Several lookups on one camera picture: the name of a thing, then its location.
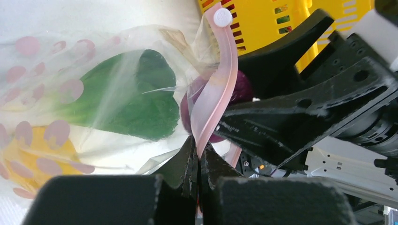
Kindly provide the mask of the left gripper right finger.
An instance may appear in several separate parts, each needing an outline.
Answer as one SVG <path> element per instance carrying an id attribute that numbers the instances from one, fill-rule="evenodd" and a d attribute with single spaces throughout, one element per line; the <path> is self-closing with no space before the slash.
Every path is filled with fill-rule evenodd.
<path id="1" fill-rule="evenodd" d="M 216 188 L 220 177 L 243 177 L 227 163 L 208 142 L 200 158 L 199 202 L 205 202 Z"/>

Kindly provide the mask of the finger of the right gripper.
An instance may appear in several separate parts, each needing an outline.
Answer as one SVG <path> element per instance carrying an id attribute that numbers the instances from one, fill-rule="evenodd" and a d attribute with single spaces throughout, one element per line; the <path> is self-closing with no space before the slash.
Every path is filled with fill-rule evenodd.
<path id="1" fill-rule="evenodd" d="M 238 58 L 238 69 L 248 78 L 260 99 L 292 93 L 301 85 L 295 64 L 334 22 L 321 9 L 315 10 L 292 32 Z"/>

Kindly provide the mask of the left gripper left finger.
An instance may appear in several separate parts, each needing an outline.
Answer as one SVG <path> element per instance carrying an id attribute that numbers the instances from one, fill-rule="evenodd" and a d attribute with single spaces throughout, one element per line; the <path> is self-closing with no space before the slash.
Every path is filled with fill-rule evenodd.
<path id="1" fill-rule="evenodd" d="M 194 137 L 190 135 L 180 150 L 153 173 L 157 177 L 156 200 L 177 197 L 196 201 L 198 167 L 196 143 Z"/>

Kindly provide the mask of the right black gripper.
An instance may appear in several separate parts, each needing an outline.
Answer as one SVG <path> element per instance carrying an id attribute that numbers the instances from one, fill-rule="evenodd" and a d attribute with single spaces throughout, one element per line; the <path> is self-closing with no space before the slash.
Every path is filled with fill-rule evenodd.
<path id="1" fill-rule="evenodd" d="M 304 69 L 305 89 L 229 107 L 215 134 L 279 168 L 327 136 L 398 156 L 398 3 L 377 0 Z"/>

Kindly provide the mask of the dark purple toy onion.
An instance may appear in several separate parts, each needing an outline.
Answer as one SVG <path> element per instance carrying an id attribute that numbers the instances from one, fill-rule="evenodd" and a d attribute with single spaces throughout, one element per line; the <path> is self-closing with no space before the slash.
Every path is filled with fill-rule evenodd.
<path id="1" fill-rule="evenodd" d="M 208 136 L 211 143 L 223 141 L 223 138 L 210 134 L 210 131 L 218 126 L 226 107 L 252 102 L 254 98 L 251 84 L 243 72 L 238 71 L 236 75 L 227 72 L 227 76 L 222 77 L 221 72 L 224 71 L 217 70 L 209 80 L 202 76 L 196 78 L 180 104 L 183 127 L 200 144 Z"/>

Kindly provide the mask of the green toy bok choy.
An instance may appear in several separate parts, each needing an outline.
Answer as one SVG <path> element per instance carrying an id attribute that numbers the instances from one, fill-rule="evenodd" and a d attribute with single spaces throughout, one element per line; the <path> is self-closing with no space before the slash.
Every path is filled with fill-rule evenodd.
<path id="1" fill-rule="evenodd" d="M 173 134 L 179 105 L 169 87 L 176 76 L 157 51 L 113 56 L 81 77 L 82 95 L 54 108 L 69 124 L 157 141 Z"/>

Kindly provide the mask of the clear pink-dotted zip bag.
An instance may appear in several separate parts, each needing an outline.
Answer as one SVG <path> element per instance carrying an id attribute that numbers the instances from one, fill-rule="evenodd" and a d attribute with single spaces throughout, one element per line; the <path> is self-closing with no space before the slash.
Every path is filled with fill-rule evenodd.
<path id="1" fill-rule="evenodd" d="M 1 224 L 52 178 L 152 173 L 188 137 L 200 156 L 237 80 L 232 22 L 215 3 L 191 42 L 162 25 L 1 41 Z"/>

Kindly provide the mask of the yellow toy bell pepper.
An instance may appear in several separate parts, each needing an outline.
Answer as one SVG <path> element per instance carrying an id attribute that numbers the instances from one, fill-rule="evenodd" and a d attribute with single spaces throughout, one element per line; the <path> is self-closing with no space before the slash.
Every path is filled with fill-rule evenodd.
<path id="1" fill-rule="evenodd" d="M 46 127 L 32 129 L 32 143 L 25 150 L 16 139 L 0 151 L 0 180 L 12 182 L 12 195 L 33 199 L 42 186 L 59 175 L 82 175 L 73 164 L 79 164 L 76 149 L 70 139 L 57 150 L 44 139 Z"/>

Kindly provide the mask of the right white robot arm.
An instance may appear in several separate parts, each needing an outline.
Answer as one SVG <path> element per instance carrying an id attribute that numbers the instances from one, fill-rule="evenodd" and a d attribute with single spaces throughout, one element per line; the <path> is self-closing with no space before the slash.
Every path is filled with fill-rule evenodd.
<path id="1" fill-rule="evenodd" d="M 256 102 L 227 108 L 216 134 L 288 173 L 398 206 L 398 3 L 377 0 L 302 71 L 293 63 L 332 24 L 315 10 L 292 33 L 239 58 Z"/>

